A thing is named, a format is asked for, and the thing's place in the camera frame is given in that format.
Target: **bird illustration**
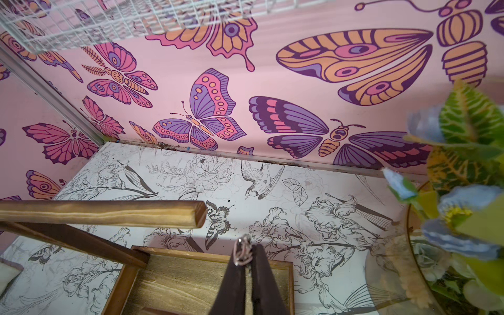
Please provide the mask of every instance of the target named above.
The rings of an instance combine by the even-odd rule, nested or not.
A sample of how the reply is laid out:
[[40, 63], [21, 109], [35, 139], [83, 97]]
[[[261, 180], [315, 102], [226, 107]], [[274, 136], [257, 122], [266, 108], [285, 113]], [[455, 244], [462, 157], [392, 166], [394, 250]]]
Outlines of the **bird illustration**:
[[261, 168], [257, 169], [252, 167], [248, 161], [241, 161], [241, 175], [243, 175], [243, 179], [252, 182], [252, 186], [245, 192], [245, 199], [259, 196], [258, 199], [260, 200], [266, 197], [280, 180], [285, 165], [282, 166], [275, 177], [271, 177], [270, 175], [269, 164], [266, 164], [266, 167], [264, 165], [263, 163]]

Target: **wooden perch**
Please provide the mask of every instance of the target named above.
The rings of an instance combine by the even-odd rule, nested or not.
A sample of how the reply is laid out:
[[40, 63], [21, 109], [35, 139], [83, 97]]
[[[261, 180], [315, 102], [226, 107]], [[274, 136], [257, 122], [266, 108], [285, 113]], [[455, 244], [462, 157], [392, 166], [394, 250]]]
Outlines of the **wooden perch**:
[[0, 221], [199, 228], [202, 201], [1, 201]]

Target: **wood grain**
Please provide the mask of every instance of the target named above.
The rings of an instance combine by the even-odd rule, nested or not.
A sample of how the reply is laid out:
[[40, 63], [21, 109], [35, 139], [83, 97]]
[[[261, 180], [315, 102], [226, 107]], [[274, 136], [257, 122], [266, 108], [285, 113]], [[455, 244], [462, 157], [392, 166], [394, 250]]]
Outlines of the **wood grain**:
[[149, 254], [143, 251], [129, 249], [65, 224], [0, 222], [0, 229], [139, 268], [145, 268], [149, 261]]
[[2, 201], [0, 221], [199, 228], [202, 201]]
[[[138, 315], [143, 307], [183, 315], [208, 313], [219, 291], [229, 256], [141, 246], [132, 246], [132, 249], [149, 254], [150, 259], [146, 269], [138, 272], [128, 301], [124, 309], [121, 308], [123, 315]], [[294, 315], [292, 263], [270, 261], [270, 266], [282, 299]], [[122, 277], [119, 276], [115, 287], [124, 284]], [[248, 293], [245, 313], [252, 314], [249, 276], [246, 282]], [[115, 287], [109, 299], [116, 298]]]

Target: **flower sketch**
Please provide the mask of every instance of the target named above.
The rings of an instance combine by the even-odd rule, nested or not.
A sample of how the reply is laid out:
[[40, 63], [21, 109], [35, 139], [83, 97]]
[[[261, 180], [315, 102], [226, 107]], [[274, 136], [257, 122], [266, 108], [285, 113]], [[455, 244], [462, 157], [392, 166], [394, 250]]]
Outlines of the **flower sketch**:
[[161, 185], [165, 191], [179, 194], [179, 200], [196, 200], [204, 191], [215, 191], [219, 185], [228, 183], [232, 174], [232, 159], [196, 154], [185, 167], [173, 167], [166, 161], [159, 166], [147, 166], [149, 173], [158, 174], [170, 185]]

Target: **wooden dowel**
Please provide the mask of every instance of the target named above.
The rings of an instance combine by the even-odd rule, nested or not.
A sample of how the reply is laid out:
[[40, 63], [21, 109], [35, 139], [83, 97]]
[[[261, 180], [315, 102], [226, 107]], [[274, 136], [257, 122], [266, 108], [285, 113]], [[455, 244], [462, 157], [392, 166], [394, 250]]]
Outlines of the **wooden dowel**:
[[130, 266], [145, 268], [149, 261], [147, 253], [65, 224], [0, 222], [0, 229]]
[[0, 221], [199, 228], [202, 201], [2, 201]]

